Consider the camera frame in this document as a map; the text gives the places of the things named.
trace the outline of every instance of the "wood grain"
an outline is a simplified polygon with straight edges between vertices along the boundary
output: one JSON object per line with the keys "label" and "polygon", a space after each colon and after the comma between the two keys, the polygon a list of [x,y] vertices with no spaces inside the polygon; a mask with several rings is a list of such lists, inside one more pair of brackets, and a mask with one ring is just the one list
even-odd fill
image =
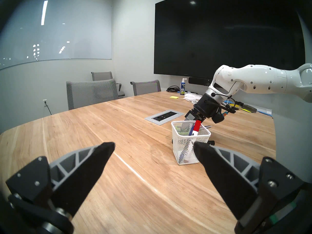
{"label": "wood grain", "polygon": [[[234,233],[236,219],[203,166],[179,166],[172,152],[171,125],[144,120],[192,103],[157,92],[70,110],[38,119],[0,137],[1,188],[17,170],[38,156],[49,162],[106,141],[114,154],[73,219],[75,233]],[[175,120],[184,120],[181,116]],[[257,162],[275,158],[273,119],[237,111],[221,123],[204,121],[217,146]]]}

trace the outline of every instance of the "pen holder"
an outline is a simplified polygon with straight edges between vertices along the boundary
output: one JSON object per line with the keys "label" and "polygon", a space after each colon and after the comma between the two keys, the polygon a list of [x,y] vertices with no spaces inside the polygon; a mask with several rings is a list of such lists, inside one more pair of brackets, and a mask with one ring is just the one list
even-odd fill
{"label": "pen holder", "polygon": [[189,133],[196,121],[173,121],[172,143],[173,154],[179,165],[198,163],[193,150],[194,142],[206,143],[211,132],[203,124],[200,125],[197,136],[189,136]]}

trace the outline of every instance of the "whiteboard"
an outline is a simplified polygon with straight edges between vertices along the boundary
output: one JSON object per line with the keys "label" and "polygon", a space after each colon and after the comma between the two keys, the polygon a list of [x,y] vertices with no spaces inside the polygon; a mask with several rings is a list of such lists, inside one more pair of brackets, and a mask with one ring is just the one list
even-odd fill
{"label": "whiteboard", "polygon": [[112,58],[112,0],[24,0],[0,34],[0,69]]}

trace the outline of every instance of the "office chair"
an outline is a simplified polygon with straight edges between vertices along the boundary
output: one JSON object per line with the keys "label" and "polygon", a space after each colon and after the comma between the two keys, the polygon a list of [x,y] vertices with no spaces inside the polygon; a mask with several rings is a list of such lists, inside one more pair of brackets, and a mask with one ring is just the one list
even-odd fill
{"label": "office chair", "polygon": [[68,109],[117,100],[115,79],[99,81],[66,82]]}
{"label": "office chair", "polygon": [[147,81],[147,82],[131,81],[130,84],[133,85],[134,95],[143,95],[143,94],[161,91],[159,80]]}
{"label": "office chair", "polygon": [[[97,80],[110,80],[113,79],[112,72],[91,72],[92,74],[92,80],[97,81]],[[121,88],[121,83],[116,83],[116,85],[119,85],[119,90],[118,90],[118,96],[125,96],[123,91],[120,91]]]}

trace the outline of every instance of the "black cable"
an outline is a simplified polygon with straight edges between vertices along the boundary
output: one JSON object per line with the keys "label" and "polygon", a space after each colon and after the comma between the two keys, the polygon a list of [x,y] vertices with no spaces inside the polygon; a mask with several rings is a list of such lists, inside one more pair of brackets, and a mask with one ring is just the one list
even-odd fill
{"label": "black cable", "polygon": [[[211,93],[211,96],[212,96],[212,97],[214,97],[215,95],[222,95],[222,94]],[[225,96],[225,97],[227,97],[227,98],[232,99],[232,100],[234,101],[234,106],[233,106],[233,107],[236,106],[236,101],[235,101],[232,97],[229,97],[229,96],[227,96],[227,95],[222,95],[222,96]]]}
{"label": "black cable", "polygon": [[221,108],[221,109],[223,109],[223,110],[226,110],[226,111],[228,111],[229,113],[232,113],[232,114],[234,114],[234,113],[236,112],[234,109],[226,108],[226,107],[223,106],[223,105],[220,105],[220,104],[217,104],[217,103],[213,103],[213,102],[208,101],[208,100],[205,100],[204,103],[206,103],[207,105],[214,105],[214,106],[216,106],[216,107],[218,107],[218,108]]}
{"label": "black cable", "polygon": [[172,86],[168,87],[168,89],[166,91],[167,92],[178,92],[178,91],[180,91],[180,88],[177,85],[172,85]]}
{"label": "black cable", "polygon": [[[46,104],[46,101],[44,102],[45,104]],[[51,111],[50,111],[50,109],[49,109],[49,107],[48,107],[48,105],[46,104],[46,107],[48,108],[48,110],[49,110],[49,112],[50,112],[50,114],[51,114]],[[52,115],[52,114],[51,114]]]}

